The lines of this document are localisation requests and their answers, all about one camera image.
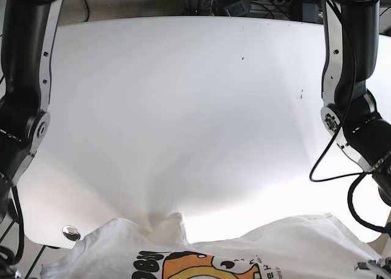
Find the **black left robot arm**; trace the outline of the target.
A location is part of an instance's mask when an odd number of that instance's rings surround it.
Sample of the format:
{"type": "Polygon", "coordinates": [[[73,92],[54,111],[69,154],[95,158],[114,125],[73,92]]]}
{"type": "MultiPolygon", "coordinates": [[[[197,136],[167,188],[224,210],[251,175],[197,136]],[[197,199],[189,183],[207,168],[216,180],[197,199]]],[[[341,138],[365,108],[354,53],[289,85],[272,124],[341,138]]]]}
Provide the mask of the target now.
{"type": "Polygon", "coordinates": [[[380,0],[322,0],[322,4],[326,60],[321,119],[331,143],[360,167],[348,190],[351,215],[365,228],[390,234],[390,225],[364,221],[353,205],[353,193],[366,176],[375,180],[382,201],[390,203],[390,124],[366,86],[378,54],[380,0]]]}

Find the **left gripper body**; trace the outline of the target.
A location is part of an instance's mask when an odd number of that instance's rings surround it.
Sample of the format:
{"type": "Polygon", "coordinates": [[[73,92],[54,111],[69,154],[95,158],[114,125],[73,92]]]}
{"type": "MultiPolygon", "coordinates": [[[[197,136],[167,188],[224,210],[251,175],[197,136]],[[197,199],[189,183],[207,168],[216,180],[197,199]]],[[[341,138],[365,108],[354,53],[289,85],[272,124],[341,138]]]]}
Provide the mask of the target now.
{"type": "Polygon", "coordinates": [[[354,270],[369,270],[376,275],[376,278],[390,279],[390,258],[358,262],[354,270]]]}

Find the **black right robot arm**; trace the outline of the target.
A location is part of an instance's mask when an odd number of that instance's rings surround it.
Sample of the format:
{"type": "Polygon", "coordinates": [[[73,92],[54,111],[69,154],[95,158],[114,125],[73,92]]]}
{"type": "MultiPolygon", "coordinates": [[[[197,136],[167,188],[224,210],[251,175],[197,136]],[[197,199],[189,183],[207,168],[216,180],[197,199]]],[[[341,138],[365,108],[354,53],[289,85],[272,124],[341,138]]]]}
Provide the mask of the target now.
{"type": "Polygon", "coordinates": [[[24,221],[17,183],[48,130],[51,58],[64,0],[6,0],[1,34],[1,217],[14,201],[19,225],[16,252],[1,247],[1,278],[19,278],[24,221]]]}

